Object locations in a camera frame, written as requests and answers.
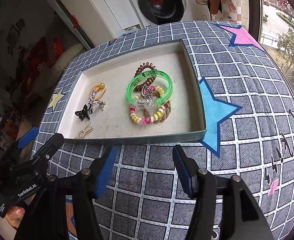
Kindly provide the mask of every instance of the jewelry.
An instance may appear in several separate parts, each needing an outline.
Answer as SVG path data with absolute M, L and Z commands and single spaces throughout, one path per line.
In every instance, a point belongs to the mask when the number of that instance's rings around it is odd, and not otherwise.
M 79 133 L 75 139 L 83 139 L 87 134 L 93 131 L 93 127 L 91 126 L 91 122 L 88 123 Z
M 146 64 L 143 63 L 142 65 L 139 66 L 139 68 L 137 69 L 136 73 L 135 73 L 135 77 L 138 76 L 139 74 L 141 74 L 143 72 L 144 69 L 146 68 L 150 68 L 151 70 L 157 70 L 155 65 L 152 65 L 152 63 L 149 64 L 149 62 L 147 62 Z M 145 82 L 143 82 L 143 84 L 141 85 L 137 85 L 135 87 L 135 91 L 141 91 L 143 86 L 147 86 L 149 87 L 153 82 L 154 82 L 155 78 L 151 77 L 151 78 L 147 78 L 147 80 Z
M 152 93 L 153 93 L 153 95 L 157 95 L 157 96 L 160 97 L 159 92 L 153 90 Z M 171 104 L 170 104 L 170 100 L 168 100 L 163 106 L 165 107 L 165 109 L 164 109 L 164 113 L 162 114 L 162 116 L 161 116 L 160 118 L 158 118 L 157 121 L 154 121 L 154 123 L 159 123 L 159 122 L 163 122 L 163 121 L 165 121 L 165 120 L 168 118 L 169 114 L 171 113 Z M 147 109 L 144 109 L 144 114 L 145 114 L 145 117 L 151 117 L 151 116 L 152 116 L 152 115 L 148 112 Z
M 160 98 L 155 100 L 154 98 L 132 98 L 132 92 L 136 85 L 138 85 L 141 81 L 144 81 L 150 77 L 160 77 L 165 79 L 168 82 L 168 88 L 166 92 L 164 92 Z M 154 109 L 159 108 L 164 105 L 173 93 L 173 83 L 171 81 L 170 76 L 165 72 L 159 70 L 149 70 L 142 72 L 141 74 L 137 75 L 128 85 L 126 95 L 127 99 L 130 104 L 135 105 L 139 109 Z
M 102 90 L 102 92 L 97 96 L 97 98 L 95 98 L 96 93 L 99 92 L 100 90 Z M 89 92 L 89 98 L 88 98 L 88 106 L 84 105 L 83 109 L 81 111 L 76 111 L 74 114 L 76 116 L 79 117 L 79 119 L 82 121 L 85 117 L 89 120 L 89 114 L 93 113 L 93 109 L 92 107 L 94 105 L 99 105 L 99 107 L 101 108 L 101 110 L 104 110 L 104 107 L 106 105 L 106 103 L 102 100 L 100 100 L 100 98 L 102 97 L 102 95 L 106 92 L 107 88 L 106 85 L 104 83 L 99 83 L 98 85 L 95 85 L 94 87 L 92 87 L 90 89 Z
M 130 113 L 131 119 L 138 124 L 149 124 L 149 123 L 153 123 L 153 122 L 157 121 L 159 118 L 162 117 L 164 110 L 165 110 L 165 106 L 161 106 L 154 115 L 146 117 L 146 118 L 139 117 L 136 114 L 136 109 L 137 108 L 135 106 L 131 106 L 129 108 L 129 113 Z
M 88 106 L 87 105 L 84 105 L 83 106 L 83 109 L 81 111 L 76 111 L 74 114 L 76 116 L 79 117 L 79 119 L 82 121 L 85 117 L 87 117 L 87 119 L 89 120 L 90 117 L 89 117 L 89 114 L 88 112 L 91 112 L 92 111 L 92 106 L 89 105 L 89 109 L 88 109 Z
M 97 96 L 97 98 L 95 98 L 96 93 L 99 92 L 100 90 L 102 90 L 102 92 L 100 93 L 99 96 Z M 106 85 L 104 83 L 99 83 L 98 85 L 95 85 L 94 87 L 91 88 L 90 92 L 89 92 L 89 98 L 88 98 L 88 104 L 91 106 L 94 105 L 99 105 L 99 107 L 101 108 L 101 110 L 104 110 L 104 106 L 105 106 L 105 102 L 103 102 L 102 100 L 100 100 L 100 98 L 102 97 L 102 95 L 106 92 L 107 88 Z
M 136 99 L 139 99 L 142 97 L 144 97 L 144 94 L 146 93 L 146 91 L 148 91 L 148 96 L 151 95 L 159 95 L 160 97 L 164 95 L 164 90 L 159 87 L 159 86 L 143 86 L 143 89 L 141 91 L 141 93 L 139 93 L 139 95 L 135 96 Z M 171 105 L 170 105 L 170 101 L 167 101 L 166 104 L 164 106 L 161 106 L 158 111 L 154 114 L 154 115 L 150 115 L 148 110 L 144 110 L 144 114 L 146 116 L 146 118 L 140 118 L 137 114 L 136 114 L 136 106 L 132 105 L 129 108 L 129 113 L 130 113 L 130 117 L 131 119 L 138 123 L 138 124 L 149 124 L 149 123 L 158 123 L 158 122 L 163 122 L 164 120 L 167 119 L 167 117 L 169 116 L 170 112 L 171 112 Z

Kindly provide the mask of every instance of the heart charm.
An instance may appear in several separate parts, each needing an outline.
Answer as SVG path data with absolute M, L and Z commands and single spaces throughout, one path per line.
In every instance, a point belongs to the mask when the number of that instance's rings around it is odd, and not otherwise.
M 152 98 L 152 90 L 150 87 L 144 85 L 141 90 L 141 95 L 144 98 Z

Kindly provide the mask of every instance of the yellow star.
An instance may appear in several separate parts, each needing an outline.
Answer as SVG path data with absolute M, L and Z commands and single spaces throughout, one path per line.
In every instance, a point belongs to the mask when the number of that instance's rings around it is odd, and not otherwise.
M 62 92 L 62 89 L 59 91 L 58 94 L 52 94 L 52 101 L 48 105 L 47 109 L 52 107 L 52 110 L 55 111 L 55 108 L 56 108 L 58 101 L 65 96 L 61 92 Z

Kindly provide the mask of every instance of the washing machine door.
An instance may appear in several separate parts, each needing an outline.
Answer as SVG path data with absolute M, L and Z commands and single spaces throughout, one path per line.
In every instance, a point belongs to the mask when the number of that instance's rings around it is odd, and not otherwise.
M 182 0 L 138 0 L 141 13 L 152 23 L 179 22 L 184 15 Z

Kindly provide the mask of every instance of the grid patterned blanket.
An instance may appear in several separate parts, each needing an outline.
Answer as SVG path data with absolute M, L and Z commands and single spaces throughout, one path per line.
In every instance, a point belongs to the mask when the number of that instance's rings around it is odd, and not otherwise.
M 57 130 L 81 71 L 131 49 L 174 39 L 183 40 L 202 93 L 209 92 L 204 99 L 206 119 L 217 123 L 208 127 L 203 141 L 182 143 L 187 156 L 216 175 L 240 175 L 275 239 L 286 236 L 294 225 L 294 97 L 271 57 L 238 24 L 196 21 L 161 25 L 75 58 L 54 92 L 61 98 L 47 109 L 34 151 Z M 223 109 L 219 118 L 210 114 L 217 104 Z M 94 203 L 105 239 L 184 239 L 195 200 L 183 193 L 172 147 L 117 146 L 106 193 Z M 50 160 L 48 173 L 59 177 L 75 174 L 101 156 L 103 148 L 65 143 Z M 217 197 L 216 203 L 213 238 L 219 237 L 222 199 Z

